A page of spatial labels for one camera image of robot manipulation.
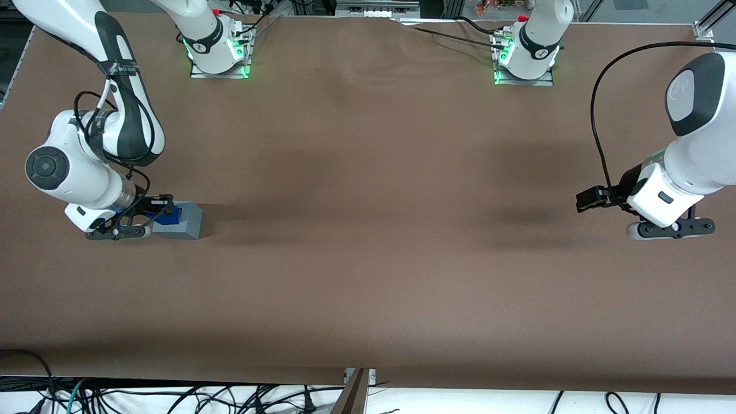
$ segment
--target robotic arm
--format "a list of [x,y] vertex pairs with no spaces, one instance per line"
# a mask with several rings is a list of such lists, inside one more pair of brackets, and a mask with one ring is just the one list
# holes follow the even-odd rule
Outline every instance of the robotic arm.
[[640,215],[627,229],[632,239],[711,234],[715,223],[694,217],[695,204],[736,185],[736,53],[692,60],[670,82],[665,102],[678,138],[626,172],[613,194],[596,186],[577,196],[578,212],[620,204]]
[[511,26],[512,42],[499,63],[520,79],[539,79],[554,64],[559,42],[574,14],[570,0],[538,1],[528,21]]
[[[125,32],[98,0],[23,0],[18,11],[32,23],[89,57],[106,77],[95,111],[59,113],[46,142],[26,160],[26,175],[36,188],[69,203],[67,217],[94,234],[129,207],[143,206],[144,190],[108,162],[147,166],[164,147],[163,130],[151,109]],[[112,91],[117,110],[102,110]],[[121,234],[119,221],[115,231]],[[145,228],[136,228],[145,236]]]
[[[226,71],[243,58],[233,41],[240,23],[215,16],[206,0],[154,3],[177,23],[203,71]],[[135,167],[162,153],[164,135],[125,32],[99,0],[15,0],[15,5],[33,24],[90,58],[106,78],[95,110],[80,113],[75,102],[74,110],[56,116],[46,142],[26,160],[26,175],[42,192],[69,203],[67,217],[88,238],[147,236],[149,228],[132,225],[132,218],[168,214],[172,198],[148,195],[147,186],[130,180],[137,172],[148,181]],[[110,92],[117,108],[102,109]],[[130,173],[123,176],[110,162]],[[121,226],[124,217],[131,220],[128,226]]]

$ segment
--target table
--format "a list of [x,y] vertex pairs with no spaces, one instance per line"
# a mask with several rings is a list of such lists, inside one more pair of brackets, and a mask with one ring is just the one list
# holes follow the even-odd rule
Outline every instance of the table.
[[[555,86],[525,88],[494,85],[482,46],[379,18],[282,18],[250,79],[192,80],[166,15],[116,17],[166,131],[152,191],[200,204],[204,238],[89,242],[28,183],[55,114],[102,87],[37,31],[0,113],[3,347],[74,376],[313,384],[371,366],[405,387],[734,389],[734,191],[699,207],[715,234],[678,242],[575,211],[603,183],[598,72],[689,26],[574,24]],[[604,80],[614,179],[674,138],[665,88],[702,52]]]

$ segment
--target metal base plate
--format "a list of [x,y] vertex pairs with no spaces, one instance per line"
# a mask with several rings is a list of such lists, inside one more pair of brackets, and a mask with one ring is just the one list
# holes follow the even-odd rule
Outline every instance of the metal base plate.
[[219,74],[209,74],[202,71],[202,69],[198,68],[197,65],[192,62],[189,77],[205,79],[248,79],[250,77],[250,65],[253,61],[253,45],[255,43],[255,36],[255,28],[242,36],[242,40],[247,41],[243,44],[243,60],[237,62],[229,71],[224,71]]
[[[489,35],[491,44],[499,44],[507,47],[509,41],[513,38],[512,28],[506,26],[503,30],[497,30],[493,35]],[[553,86],[552,69],[547,69],[544,75],[539,79],[526,80],[514,76],[505,66],[499,63],[500,56],[506,53],[505,50],[492,49],[493,57],[493,80],[496,85],[523,85],[523,86]]]

